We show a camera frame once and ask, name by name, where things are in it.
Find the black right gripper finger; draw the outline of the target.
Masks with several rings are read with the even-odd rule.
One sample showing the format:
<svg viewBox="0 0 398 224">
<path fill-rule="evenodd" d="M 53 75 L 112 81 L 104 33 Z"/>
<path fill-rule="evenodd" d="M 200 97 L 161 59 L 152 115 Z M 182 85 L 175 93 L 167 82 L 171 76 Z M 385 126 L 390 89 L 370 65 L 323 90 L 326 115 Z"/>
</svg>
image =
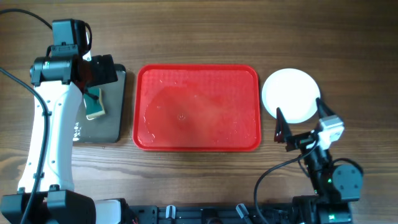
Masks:
<svg viewBox="0 0 398 224">
<path fill-rule="evenodd" d="M 316 98 L 316 104 L 319 118 L 326 118 L 335 115 L 335 112 L 332 111 L 320 98 Z"/>
<path fill-rule="evenodd" d="M 280 108 L 276 109 L 275 142 L 288 142 L 292 133 Z"/>
</svg>

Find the white round plate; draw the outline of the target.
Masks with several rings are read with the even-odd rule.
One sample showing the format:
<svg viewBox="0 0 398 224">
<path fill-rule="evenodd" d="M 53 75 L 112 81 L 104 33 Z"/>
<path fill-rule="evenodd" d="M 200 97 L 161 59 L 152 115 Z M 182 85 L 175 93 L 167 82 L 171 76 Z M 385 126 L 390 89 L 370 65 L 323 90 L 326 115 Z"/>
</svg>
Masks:
<svg viewBox="0 0 398 224">
<path fill-rule="evenodd" d="M 290 124 L 309 120 L 317 111 L 316 99 L 319 97 L 321 93 L 316 81 L 295 68 L 272 73 L 261 91 L 262 104 L 267 112 L 276 118 L 279 108 Z"/>
</svg>

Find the yellow green sponge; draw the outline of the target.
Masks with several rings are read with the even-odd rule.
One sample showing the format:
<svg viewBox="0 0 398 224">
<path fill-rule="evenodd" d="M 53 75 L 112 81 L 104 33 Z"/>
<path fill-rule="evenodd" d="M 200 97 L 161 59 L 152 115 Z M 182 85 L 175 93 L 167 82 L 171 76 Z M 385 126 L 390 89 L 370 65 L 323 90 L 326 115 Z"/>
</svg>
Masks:
<svg viewBox="0 0 398 224">
<path fill-rule="evenodd" d="M 99 118 L 105 115 L 105 108 L 102 98 L 102 90 L 100 88 L 89 88 L 83 95 L 86 108 L 86 118 L 88 120 Z"/>
</svg>

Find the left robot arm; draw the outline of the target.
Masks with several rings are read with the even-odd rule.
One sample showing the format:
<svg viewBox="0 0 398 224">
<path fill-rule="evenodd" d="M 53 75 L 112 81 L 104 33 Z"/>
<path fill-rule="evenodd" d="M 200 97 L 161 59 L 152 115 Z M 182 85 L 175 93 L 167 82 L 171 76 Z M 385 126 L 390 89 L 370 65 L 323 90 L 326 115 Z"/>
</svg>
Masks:
<svg viewBox="0 0 398 224">
<path fill-rule="evenodd" d="M 15 194 L 1 200 L 1 213 L 11 223 L 96 223 L 95 201 L 75 192 L 72 147 L 75 120 L 84 96 L 96 104 L 98 85 L 114 83 L 117 71 L 110 55 L 91 60 L 90 26 L 81 20 L 52 23 L 53 44 L 30 68 L 26 88 L 35 112 L 29 155 Z"/>
</svg>

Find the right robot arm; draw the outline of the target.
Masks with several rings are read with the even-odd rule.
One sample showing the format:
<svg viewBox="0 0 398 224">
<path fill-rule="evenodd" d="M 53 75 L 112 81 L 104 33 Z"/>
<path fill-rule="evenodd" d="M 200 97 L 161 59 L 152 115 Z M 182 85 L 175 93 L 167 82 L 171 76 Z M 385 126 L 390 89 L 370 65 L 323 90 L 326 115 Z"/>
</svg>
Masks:
<svg viewBox="0 0 398 224">
<path fill-rule="evenodd" d="M 276 109 L 274 141 L 286 143 L 286 151 L 299 150 L 314 195 L 292 200 L 293 223 L 352 223 L 349 204 L 358 201 L 364 171 L 355 161 L 332 158 L 330 146 L 345 130 L 343 120 L 319 98 L 315 100 L 319 120 L 314 130 L 293 135 L 282 110 Z"/>
</svg>

